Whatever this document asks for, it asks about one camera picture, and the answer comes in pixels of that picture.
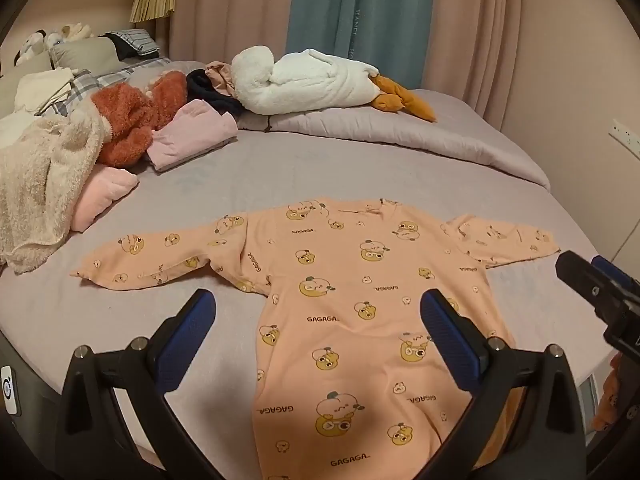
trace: mattress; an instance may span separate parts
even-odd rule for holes
[[[482,119],[456,124],[486,129]],[[512,150],[506,138],[496,141]],[[72,351],[124,348],[151,336],[197,287],[212,290],[218,317],[180,388],[167,395],[178,419],[228,480],[261,478],[251,423],[255,389],[255,330],[264,298],[244,294],[200,269],[148,290],[114,292],[68,274],[81,257],[127,232],[191,228],[224,214],[298,202],[389,198],[443,220],[462,213],[525,222],[551,231],[558,244],[586,258],[594,247],[542,186],[489,167],[399,146],[285,132],[240,131],[221,150],[167,173],[138,170],[140,185],[84,234],[73,234],[34,272],[0,274],[0,330],[31,367],[62,390]],[[604,325],[593,309],[555,276],[555,257],[492,269],[495,301],[520,348],[564,347],[577,383],[607,356]],[[124,396],[137,443],[148,447]]]

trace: bolt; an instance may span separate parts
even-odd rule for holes
[[[497,352],[503,350],[506,346],[506,343],[499,337],[490,337],[487,342],[489,343],[489,346]]]
[[[131,348],[137,351],[144,350],[147,343],[148,339],[146,337],[137,337],[131,342]]]
[[[78,348],[74,350],[74,355],[78,359],[84,358],[85,355],[89,353],[89,347],[87,345],[80,345]]]
[[[553,357],[562,357],[564,355],[564,350],[562,350],[562,347],[556,344],[549,345],[549,352]]]

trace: power outlet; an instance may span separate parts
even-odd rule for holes
[[[620,124],[617,120],[614,120],[613,126],[609,130],[609,135],[616,139],[637,158],[640,158],[640,137],[633,133],[624,124]]]

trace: beige wall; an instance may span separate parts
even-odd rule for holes
[[[522,0],[502,130],[608,258],[640,219],[640,160],[607,135],[614,118],[640,134],[640,40],[615,0]]]
[[[40,28],[47,32],[65,23],[87,23],[95,34],[129,27],[133,0],[29,0],[0,47],[2,70],[13,66],[24,40]]]

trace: navy cloth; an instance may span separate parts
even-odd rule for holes
[[[213,83],[203,69],[194,70],[187,75],[187,102],[194,99],[202,99],[219,113],[229,112],[236,119],[244,112],[238,99],[221,94],[213,88]]]

